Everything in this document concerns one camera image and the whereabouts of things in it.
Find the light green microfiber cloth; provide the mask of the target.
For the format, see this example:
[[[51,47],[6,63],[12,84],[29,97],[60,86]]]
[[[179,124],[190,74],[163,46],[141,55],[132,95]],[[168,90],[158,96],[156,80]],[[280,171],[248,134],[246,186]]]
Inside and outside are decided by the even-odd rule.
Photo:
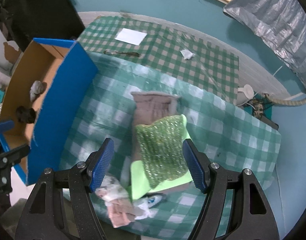
[[[185,115],[166,116],[133,129],[133,161],[130,166],[131,197],[181,190],[192,181],[182,153],[190,135]]]

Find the crumpled white paper scrap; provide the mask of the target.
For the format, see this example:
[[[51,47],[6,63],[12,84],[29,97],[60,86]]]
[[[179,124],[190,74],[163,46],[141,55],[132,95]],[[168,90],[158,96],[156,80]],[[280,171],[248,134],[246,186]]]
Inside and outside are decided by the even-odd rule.
[[[183,49],[180,52],[185,60],[190,60],[195,56],[195,54],[189,51],[188,49]]]

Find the silver tarp cover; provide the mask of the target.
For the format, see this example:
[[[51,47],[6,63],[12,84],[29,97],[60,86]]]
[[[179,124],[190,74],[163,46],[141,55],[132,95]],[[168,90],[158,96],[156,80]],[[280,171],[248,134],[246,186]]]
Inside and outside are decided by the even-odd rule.
[[[231,0],[223,12],[260,37],[306,89],[306,13],[298,0]]]

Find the black sock in box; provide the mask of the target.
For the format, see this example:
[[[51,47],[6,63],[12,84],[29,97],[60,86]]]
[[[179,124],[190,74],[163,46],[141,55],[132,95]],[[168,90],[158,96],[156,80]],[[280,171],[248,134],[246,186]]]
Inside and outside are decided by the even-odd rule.
[[[16,117],[20,123],[33,124],[36,119],[36,111],[33,108],[26,109],[20,106],[16,109]]]

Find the white paper sheet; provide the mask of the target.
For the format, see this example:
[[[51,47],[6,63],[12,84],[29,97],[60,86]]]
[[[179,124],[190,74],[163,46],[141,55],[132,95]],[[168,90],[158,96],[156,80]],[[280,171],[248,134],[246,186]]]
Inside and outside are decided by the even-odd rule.
[[[144,38],[147,36],[147,33],[140,31],[123,28],[115,37],[117,41],[125,42],[135,46],[139,46]]]

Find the green knitted sparkly cloth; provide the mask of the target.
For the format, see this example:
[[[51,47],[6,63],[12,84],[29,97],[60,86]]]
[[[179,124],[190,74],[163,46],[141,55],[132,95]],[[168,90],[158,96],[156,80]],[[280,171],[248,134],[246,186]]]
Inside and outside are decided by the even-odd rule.
[[[144,172],[152,189],[188,172],[182,153],[182,144],[187,138],[186,122],[181,114],[135,126]]]

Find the dark pen on tablecloth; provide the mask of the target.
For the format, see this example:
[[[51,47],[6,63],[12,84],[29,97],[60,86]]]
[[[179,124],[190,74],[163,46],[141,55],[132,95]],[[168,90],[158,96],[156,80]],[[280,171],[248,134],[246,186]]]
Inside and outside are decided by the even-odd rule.
[[[140,57],[140,54],[137,52],[124,52],[124,51],[104,51],[105,55],[125,55],[125,56],[131,56],[131,57]]]

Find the white and blue plastic bag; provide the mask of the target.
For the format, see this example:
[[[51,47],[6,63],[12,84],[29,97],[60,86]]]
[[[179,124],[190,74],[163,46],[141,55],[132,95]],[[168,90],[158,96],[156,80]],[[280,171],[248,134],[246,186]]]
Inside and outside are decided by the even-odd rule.
[[[133,211],[135,214],[135,220],[153,218],[157,213],[155,207],[166,200],[167,196],[161,193],[147,195],[138,200],[134,200]]]

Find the grey pink patterned cloth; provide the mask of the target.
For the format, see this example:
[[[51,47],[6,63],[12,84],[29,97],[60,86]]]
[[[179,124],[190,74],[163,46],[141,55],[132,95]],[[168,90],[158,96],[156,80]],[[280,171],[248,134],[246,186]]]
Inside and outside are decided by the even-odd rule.
[[[105,175],[100,187],[95,189],[95,194],[104,201],[114,228],[126,226],[135,221],[136,211],[129,194],[114,176]]]

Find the grey sock in box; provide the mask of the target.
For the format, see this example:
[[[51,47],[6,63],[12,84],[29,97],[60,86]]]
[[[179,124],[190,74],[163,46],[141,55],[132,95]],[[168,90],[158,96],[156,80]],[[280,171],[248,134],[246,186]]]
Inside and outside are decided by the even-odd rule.
[[[47,88],[46,82],[36,80],[30,88],[30,101],[34,102]]]

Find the green checkered tablecloth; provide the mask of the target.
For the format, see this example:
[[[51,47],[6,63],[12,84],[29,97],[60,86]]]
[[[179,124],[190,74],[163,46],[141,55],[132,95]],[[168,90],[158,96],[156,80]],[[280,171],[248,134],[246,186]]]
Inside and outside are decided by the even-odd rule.
[[[147,36],[139,46],[117,41],[115,37],[123,28],[147,33]],[[140,57],[113,56],[159,70],[232,104],[237,101],[238,56],[184,31],[121,16],[101,16],[85,28],[78,42],[86,51],[101,54],[105,50],[137,52]],[[180,52],[183,49],[195,56],[185,60]]]

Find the brown knitted beanie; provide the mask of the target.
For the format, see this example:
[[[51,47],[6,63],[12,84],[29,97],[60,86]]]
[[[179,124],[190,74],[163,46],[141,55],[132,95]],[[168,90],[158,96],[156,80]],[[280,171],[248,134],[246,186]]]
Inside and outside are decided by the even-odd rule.
[[[162,92],[132,92],[136,109],[133,114],[132,127],[137,125],[150,125],[163,117],[176,115],[178,96]],[[132,162],[131,173],[131,197],[137,200],[146,194],[170,193],[185,190],[192,181],[190,172],[175,180],[166,180],[151,188],[145,175],[140,146],[135,132],[132,133]]]

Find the white plastic spoon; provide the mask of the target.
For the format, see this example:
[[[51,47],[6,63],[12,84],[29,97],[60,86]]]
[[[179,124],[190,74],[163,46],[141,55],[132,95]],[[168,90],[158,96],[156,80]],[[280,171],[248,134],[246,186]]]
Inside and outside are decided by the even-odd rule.
[[[244,87],[238,88],[237,93],[237,106],[241,106],[246,102],[250,101],[254,97],[254,90],[253,88],[246,84]]]

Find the blue cardboard box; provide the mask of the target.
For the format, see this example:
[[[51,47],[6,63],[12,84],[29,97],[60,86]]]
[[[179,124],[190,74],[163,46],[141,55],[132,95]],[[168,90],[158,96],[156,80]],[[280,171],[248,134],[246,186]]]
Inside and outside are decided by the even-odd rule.
[[[30,153],[15,166],[26,185],[35,184],[47,167],[59,169],[68,132],[97,71],[77,41],[34,38],[24,51],[0,115],[1,120],[13,120],[15,126],[2,133],[0,140],[5,151],[30,146]],[[31,102],[29,92],[36,80],[46,82],[47,88]],[[18,122],[16,109],[20,106],[36,111],[33,124]]]

